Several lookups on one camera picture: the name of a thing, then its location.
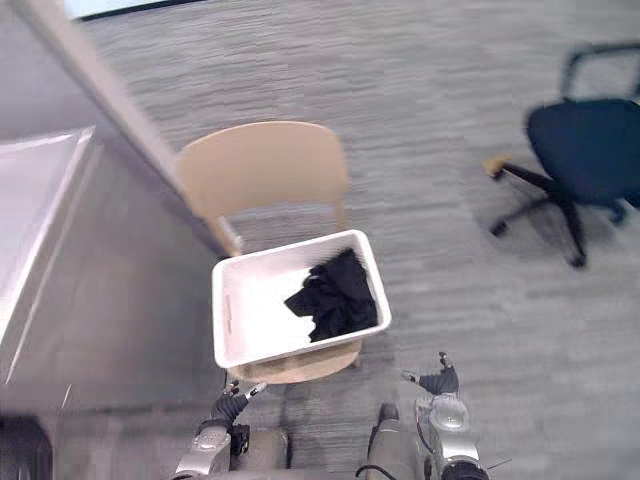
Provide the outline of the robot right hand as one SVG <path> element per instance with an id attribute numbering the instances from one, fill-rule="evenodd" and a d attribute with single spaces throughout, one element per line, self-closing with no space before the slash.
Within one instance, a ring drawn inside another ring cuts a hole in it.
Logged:
<path id="1" fill-rule="evenodd" d="M 409 370 L 401 372 L 401 378 L 410 383 L 416 384 L 433 396 L 444 394 L 457 395 L 460 389 L 458 374 L 453 362 L 446 352 L 439 353 L 439 361 L 442 366 L 436 374 L 418 375 Z"/>

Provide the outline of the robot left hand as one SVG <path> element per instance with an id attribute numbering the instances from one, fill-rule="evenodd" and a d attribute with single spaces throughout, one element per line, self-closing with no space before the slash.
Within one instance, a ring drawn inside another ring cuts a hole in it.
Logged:
<path id="1" fill-rule="evenodd" d="M 268 384 L 260 382 L 250 386 L 247 390 L 240 389 L 240 381 L 233 380 L 222 391 L 212 407 L 211 421 L 218 426 L 231 429 L 237 417 L 247 407 L 251 400 L 262 393 Z"/>

